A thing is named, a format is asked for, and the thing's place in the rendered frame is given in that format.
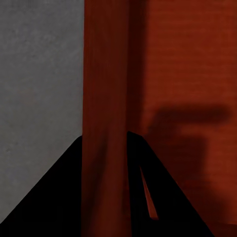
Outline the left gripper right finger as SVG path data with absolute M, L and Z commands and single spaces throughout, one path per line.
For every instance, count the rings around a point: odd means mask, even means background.
M 132 237 L 215 237 L 139 134 L 127 133 Z M 143 172 L 159 220 L 149 216 Z

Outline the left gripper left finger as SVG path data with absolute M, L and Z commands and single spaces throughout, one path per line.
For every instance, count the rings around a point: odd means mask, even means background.
M 0 237 L 80 237 L 82 136 L 0 224 Z

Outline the storage box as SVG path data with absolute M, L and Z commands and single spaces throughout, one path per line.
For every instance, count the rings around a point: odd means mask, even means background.
M 237 0 L 84 0 L 80 237 L 132 237 L 129 131 L 237 237 Z

